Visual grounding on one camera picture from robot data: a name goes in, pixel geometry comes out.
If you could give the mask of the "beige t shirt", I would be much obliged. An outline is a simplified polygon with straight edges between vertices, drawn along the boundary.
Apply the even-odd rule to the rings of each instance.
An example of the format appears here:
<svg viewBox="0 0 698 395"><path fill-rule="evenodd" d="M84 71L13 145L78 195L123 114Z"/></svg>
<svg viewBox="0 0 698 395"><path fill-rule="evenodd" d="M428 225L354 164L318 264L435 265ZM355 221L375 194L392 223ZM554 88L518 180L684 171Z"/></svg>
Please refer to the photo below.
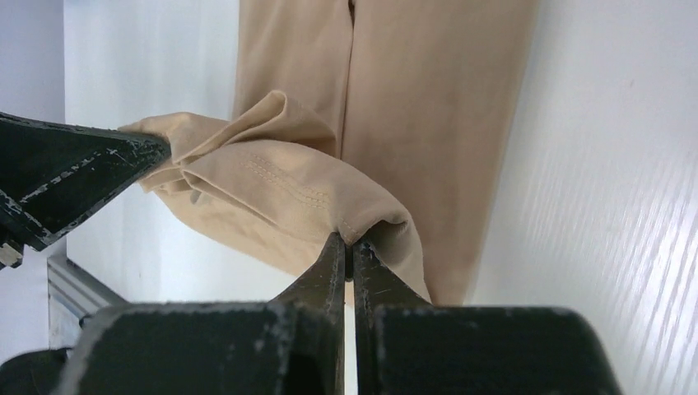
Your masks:
<svg viewBox="0 0 698 395"><path fill-rule="evenodd" d="M140 180L185 225L298 275L338 233L434 304L466 300L535 1L243 1L230 121L125 127L171 157Z"/></svg>

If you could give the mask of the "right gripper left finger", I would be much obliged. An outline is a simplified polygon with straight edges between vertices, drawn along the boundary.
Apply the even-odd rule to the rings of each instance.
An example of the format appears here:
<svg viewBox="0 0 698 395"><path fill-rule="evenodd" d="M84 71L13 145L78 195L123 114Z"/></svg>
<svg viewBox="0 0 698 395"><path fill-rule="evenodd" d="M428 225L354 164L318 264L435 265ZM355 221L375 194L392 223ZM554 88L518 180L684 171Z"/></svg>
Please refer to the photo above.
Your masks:
<svg viewBox="0 0 698 395"><path fill-rule="evenodd" d="M269 301L122 304L86 324L57 394L341 394L346 246Z"/></svg>

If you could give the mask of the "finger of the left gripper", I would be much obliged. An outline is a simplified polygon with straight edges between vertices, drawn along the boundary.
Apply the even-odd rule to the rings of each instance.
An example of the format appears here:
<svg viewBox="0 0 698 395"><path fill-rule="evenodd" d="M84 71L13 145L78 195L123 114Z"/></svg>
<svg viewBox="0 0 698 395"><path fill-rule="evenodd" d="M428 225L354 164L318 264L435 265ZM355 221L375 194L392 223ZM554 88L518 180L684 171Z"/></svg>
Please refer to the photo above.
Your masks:
<svg viewBox="0 0 698 395"><path fill-rule="evenodd" d="M144 133L1 115L1 267L18 267L170 158Z"/></svg>

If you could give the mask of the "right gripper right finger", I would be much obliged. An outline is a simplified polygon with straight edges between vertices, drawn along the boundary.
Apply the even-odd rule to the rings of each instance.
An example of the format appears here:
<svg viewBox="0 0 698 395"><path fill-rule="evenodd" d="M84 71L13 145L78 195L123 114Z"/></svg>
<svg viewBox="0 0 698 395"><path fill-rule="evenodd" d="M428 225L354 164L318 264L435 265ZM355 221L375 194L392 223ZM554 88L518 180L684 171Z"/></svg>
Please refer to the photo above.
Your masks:
<svg viewBox="0 0 698 395"><path fill-rule="evenodd" d="M438 307L352 247L361 394L618 394L598 337L560 307Z"/></svg>

